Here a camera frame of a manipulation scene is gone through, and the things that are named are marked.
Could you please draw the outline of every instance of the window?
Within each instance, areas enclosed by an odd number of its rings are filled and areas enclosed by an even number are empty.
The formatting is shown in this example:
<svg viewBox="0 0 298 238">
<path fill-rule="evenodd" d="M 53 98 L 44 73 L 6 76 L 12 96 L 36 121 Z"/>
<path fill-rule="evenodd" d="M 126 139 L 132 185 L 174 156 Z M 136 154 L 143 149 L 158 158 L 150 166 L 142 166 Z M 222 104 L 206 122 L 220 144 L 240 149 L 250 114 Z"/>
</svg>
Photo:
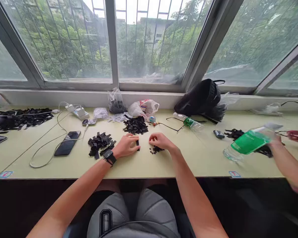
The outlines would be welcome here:
<svg viewBox="0 0 298 238">
<path fill-rule="evenodd" d="M 298 61 L 283 73 L 269 88 L 298 90 Z"/>
<path fill-rule="evenodd" d="M 112 82 L 102 4 L 102 0 L 2 0 L 44 80 L 52 82 Z"/>
<path fill-rule="evenodd" d="M 0 41 L 0 80 L 27 81 Z"/>
<path fill-rule="evenodd" d="M 116 1 L 120 82 L 181 84 L 211 1 Z M 156 40 L 157 32 L 162 39 Z"/>
<path fill-rule="evenodd" d="M 0 0 L 0 88 L 183 93 L 205 78 L 298 96 L 298 0 Z"/>
<path fill-rule="evenodd" d="M 204 78 L 257 86 L 298 43 L 298 0 L 244 0 Z"/>
</svg>

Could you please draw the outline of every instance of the gray shorts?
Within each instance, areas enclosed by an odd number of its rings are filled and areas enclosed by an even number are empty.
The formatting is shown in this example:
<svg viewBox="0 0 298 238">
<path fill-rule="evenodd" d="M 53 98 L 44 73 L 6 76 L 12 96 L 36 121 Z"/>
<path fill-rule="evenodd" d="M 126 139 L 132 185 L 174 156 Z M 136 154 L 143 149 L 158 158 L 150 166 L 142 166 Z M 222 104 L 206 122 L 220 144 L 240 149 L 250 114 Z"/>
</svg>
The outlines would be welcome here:
<svg viewBox="0 0 298 238">
<path fill-rule="evenodd" d="M 135 220 L 159 223 L 178 234 L 175 216 L 169 203 L 148 188 L 140 194 Z M 99 205 L 92 215 L 87 238 L 98 238 L 127 222 L 129 222 L 129 213 L 123 196 L 113 193 Z"/>
</svg>

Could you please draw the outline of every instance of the floor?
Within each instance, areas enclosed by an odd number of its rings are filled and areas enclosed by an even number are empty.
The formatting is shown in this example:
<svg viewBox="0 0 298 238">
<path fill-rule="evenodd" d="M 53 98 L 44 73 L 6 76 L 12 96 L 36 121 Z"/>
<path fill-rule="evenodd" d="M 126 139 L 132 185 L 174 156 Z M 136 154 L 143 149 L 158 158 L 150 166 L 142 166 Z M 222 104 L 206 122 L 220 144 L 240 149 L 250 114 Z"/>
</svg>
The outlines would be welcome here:
<svg viewBox="0 0 298 238">
<path fill-rule="evenodd" d="M 200 178 L 229 237 L 298 237 L 298 195 L 285 179 Z M 26 237 L 74 180 L 0 180 L 0 237 Z M 136 192 L 140 179 L 125 179 L 121 191 Z M 180 197 L 175 179 L 169 179 Z"/>
</svg>

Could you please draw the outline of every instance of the wall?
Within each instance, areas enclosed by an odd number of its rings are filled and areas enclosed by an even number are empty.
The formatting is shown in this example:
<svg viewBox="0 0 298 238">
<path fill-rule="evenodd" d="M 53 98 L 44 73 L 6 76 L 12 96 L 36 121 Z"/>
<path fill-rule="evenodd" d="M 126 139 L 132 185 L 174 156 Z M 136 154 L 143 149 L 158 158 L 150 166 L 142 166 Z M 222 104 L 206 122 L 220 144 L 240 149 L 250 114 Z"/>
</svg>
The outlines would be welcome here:
<svg viewBox="0 0 298 238">
<path fill-rule="evenodd" d="M 61 91 L 61 90 L 23 90 L 0 89 L 0 93 L 12 105 L 19 106 L 57 106 L 61 101 L 71 104 L 81 104 L 85 107 L 107 107 L 108 97 L 104 91 Z M 126 107 L 135 101 L 153 99 L 160 104 L 162 109 L 171 109 L 183 96 L 182 93 L 158 93 L 158 92 L 122 92 Z M 289 100 L 298 101 L 293 97 L 264 97 L 253 95 L 231 95 L 230 98 L 239 100 L 228 106 L 229 110 L 250 110 L 263 108 L 274 102 L 283 103 Z M 298 111 L 298 104 L 287 103 L 282 107 L 283 111 Z"/>
</svg>

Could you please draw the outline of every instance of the watch face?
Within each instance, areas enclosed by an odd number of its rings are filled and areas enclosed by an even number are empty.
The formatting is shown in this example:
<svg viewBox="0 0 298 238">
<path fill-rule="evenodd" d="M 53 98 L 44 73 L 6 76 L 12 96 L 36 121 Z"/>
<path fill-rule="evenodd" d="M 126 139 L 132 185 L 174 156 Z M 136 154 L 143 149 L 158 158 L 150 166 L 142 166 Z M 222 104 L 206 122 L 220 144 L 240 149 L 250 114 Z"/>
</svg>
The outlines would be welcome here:
<svg viewBox="0 0 298 238">
<path fill-rule="evenodd" d="M 105 153 L 104 153 L 104 158 L 108 158 L 109 156 L 112 155 L 112 151 L 111 150 L 107 150 Z"/>
</svg>

